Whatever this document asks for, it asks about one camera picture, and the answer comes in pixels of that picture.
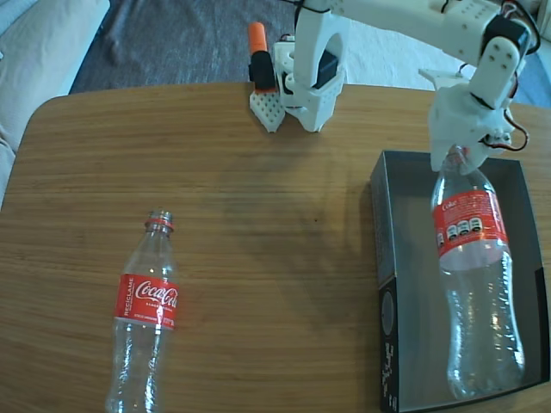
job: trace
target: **empty soda bottle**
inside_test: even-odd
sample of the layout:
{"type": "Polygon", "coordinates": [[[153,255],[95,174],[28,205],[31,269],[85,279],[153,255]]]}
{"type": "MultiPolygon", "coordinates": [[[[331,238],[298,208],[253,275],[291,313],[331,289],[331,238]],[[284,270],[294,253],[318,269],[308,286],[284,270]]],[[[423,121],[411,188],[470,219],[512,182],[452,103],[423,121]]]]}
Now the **empty soda bottle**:
{"type": "Polygon", "coordinates": [[[482,172],[466,171],[462,148],[453,147],[432,195],[451,317],[448,382],[458,399],[515,388],[524,372],[511,253],[498,198],[482,172]]]}
{"type": "Polygon", "coordinates": [[[162,411],[158,382],[178,299],[172,230],[169,212],[151,213],[145,235],[124,267],[115,307],[108,413],[162,411]]]}

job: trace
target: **perforated plate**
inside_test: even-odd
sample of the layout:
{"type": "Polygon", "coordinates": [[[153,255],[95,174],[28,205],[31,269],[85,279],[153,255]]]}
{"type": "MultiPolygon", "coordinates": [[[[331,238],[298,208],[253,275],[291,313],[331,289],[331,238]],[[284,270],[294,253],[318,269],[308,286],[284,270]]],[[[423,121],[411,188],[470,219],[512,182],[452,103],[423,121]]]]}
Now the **perforated plate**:
{"type": "Polygon", "coordinates": [[[252,92],[249,97],[252,112],[270,133],[275,132],[285,117],[277,92],[252,92]]]}

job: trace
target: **black box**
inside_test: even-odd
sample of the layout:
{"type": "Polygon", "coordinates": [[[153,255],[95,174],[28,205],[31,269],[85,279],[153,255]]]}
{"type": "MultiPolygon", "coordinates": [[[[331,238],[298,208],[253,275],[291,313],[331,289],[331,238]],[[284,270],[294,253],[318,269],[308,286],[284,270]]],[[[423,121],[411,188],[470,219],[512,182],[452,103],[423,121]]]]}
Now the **black box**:
{"type": "MultiPolygon", "coordinates": [[[[513,259],[513,297],[525,354],[523,383],[549,381],[549,322],[536,222],[521,164],[488,159],[513,259]]],[[[448,388],[449,309],[440,283],[426,153],[383,151],[371,175],[381,310],[381,410],[419,412],[458,402],[448,388]]],[[[502,396],[492,395],[489,398],[502,396]]]]}

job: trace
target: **wood grain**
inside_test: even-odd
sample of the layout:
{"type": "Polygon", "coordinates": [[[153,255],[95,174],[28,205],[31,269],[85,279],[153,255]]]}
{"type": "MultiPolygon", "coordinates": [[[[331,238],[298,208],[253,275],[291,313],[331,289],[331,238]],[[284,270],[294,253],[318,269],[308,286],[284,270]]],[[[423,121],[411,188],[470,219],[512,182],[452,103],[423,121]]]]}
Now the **wood grain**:
{"type": "MultiPolygon", "coordinates": [[[[0,410],[103,412],[119,272],[165,207],[181,268],[168,412],[378,411],[368,178],[427,151],[428,92],[346,87],[321,133],[268,135],[250,86],[103,91],[31,120],[0,213],[0,410]]],[[[551,113],[516,107],[551,257],[551,113]]],[[[458,411],[547,412],[540,385],[458,411]]]]}

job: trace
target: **white robotic arm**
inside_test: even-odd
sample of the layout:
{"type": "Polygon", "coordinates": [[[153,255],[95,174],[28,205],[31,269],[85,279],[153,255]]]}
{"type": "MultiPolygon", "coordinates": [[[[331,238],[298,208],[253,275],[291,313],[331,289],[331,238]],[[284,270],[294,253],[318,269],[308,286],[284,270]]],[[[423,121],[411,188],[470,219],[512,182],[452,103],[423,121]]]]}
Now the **white robotic arm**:
{"type": "Polygon", "coordinates": [[[515,3],[299,0],[295,37],[274,48],[279,101],[305,129],[319,131],[344,83],[349,19],[406,34],[477,67],[470,80],[423,72],[437,88],[429,113],[432,169],[440,169],[452,145],[468,148],[468,163],[476,168],[511,148],[516,124],[508,107],[534,29],[510,18],[515,3]]]}

